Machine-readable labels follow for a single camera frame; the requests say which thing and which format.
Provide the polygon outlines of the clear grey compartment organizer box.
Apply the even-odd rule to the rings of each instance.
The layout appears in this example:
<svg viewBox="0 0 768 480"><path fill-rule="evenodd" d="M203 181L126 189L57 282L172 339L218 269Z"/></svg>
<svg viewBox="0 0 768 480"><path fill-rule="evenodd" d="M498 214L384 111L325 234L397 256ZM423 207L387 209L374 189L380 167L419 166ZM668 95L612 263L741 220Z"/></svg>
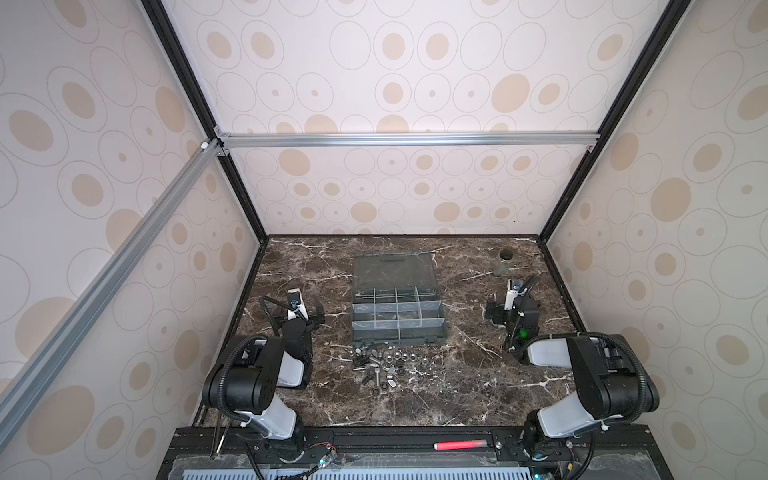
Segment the clear grey compartment organizer box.
<svg viewBox="0 0 768 480"><path fill-rule="evenodd" d="M357 347L441 345L447 323L432 255L427 252L357 256L351 339Z"/></svg>

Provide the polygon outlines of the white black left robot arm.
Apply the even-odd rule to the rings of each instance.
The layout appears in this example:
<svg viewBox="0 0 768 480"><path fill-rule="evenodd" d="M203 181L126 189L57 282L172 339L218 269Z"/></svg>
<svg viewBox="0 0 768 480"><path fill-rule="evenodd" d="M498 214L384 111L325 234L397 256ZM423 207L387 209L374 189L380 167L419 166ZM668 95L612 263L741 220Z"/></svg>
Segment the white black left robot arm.
<svg viewBox="0 0 768 480"><path fill-rule="evenodd" d="M205 379L202 403L267 440L298 442L300 416L276 390L309 385L313 332L325 311L318 303L309 313L298 289L289 290L285 302L263 296L259 303L273 334L232 337Z"/></svg>

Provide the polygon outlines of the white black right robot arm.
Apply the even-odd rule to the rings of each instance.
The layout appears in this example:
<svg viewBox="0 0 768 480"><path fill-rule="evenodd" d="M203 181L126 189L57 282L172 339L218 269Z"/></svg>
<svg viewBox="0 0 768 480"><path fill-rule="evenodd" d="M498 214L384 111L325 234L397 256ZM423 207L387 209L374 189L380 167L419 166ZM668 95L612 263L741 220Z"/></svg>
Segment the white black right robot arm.
<svg viewBox="0 0 768 480"><path fill-rule="evenodd" d="M522 364L567 369L575 391L531 412L520 441L535 445L615 424L655 411L660 394L639 356L621 335L576 332L541 335L540 304L531 295L539 277L507 282L503 301L488 298L484 318L506 330L503 349Z"/></svg>

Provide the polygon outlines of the red marker pen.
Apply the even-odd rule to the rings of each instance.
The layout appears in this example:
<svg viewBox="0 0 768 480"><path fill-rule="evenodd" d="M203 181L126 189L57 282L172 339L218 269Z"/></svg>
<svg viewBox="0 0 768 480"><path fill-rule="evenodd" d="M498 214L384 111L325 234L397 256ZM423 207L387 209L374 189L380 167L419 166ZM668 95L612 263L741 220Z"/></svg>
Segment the red marker pen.
<svg viewBox="0 0 768 480"><path fill-rule="evenodd" d="M485 439L436 442L433 444L433 448L435 451L458 451L458 450L470 450L470 449L487 448L487 447L488 447L488 442Z"/></svg>

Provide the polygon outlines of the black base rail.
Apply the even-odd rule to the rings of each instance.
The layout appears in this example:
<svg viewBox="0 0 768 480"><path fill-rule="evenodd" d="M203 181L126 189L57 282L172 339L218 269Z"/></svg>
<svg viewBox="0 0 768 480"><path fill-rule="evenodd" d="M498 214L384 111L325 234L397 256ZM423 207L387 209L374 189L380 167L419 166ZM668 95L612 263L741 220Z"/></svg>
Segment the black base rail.
<svg viewBox="0 0 768 480"><path fill-rule="evenodd" d="M520 441L519 427L308 427L297 450L239 429L182 428L160 479L669 479L649 427ZM435 451L436 442L487 448Z"/></svg>

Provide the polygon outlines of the horizontal aluminium frame bar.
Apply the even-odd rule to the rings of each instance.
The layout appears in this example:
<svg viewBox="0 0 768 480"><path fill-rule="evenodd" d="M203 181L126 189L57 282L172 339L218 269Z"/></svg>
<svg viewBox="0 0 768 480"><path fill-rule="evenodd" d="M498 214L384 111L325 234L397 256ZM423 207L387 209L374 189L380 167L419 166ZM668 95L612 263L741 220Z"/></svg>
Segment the horizontal aluminium frame bar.
<svg viewBox="0 0 768 480"><path fill-rule="evenodd" d="M227 148L445 147L486 145L594 145L596 131L426 132L346 134L233 134L221 137Z"/></svg>

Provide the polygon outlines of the diagonal aluminium frame bar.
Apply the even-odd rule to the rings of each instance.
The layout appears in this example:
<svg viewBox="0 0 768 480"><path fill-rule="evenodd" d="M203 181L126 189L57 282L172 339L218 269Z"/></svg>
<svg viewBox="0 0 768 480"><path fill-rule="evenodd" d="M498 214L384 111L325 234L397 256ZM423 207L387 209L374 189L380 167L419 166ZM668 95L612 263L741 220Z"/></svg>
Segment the diagonal aluminium frame bar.
<svg viewBox="0 0 768 480"><path fill-rule="evenodd" d="M209 139L204 149L197 150L3 394L2 448L16 435L193 184L216 158L221 145L220 140Z"/></svg>

